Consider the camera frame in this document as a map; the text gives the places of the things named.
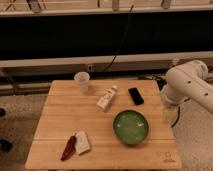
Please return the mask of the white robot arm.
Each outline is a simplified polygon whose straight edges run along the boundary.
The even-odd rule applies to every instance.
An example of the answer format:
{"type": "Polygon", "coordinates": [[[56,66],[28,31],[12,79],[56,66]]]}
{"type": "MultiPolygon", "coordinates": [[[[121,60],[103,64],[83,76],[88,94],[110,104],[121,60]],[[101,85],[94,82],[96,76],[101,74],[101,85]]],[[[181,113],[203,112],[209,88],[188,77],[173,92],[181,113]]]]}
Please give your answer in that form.
{"type": "Polygon", "coordinates": [[[201,60],[193,60],[170,68],[166,84],[160,91],[164,105],[163,122],[174,126],[180,117],[180,104],[185,97],[194,100],[213,114],[213,86],[205,79],[208,67],[201,60]]]}

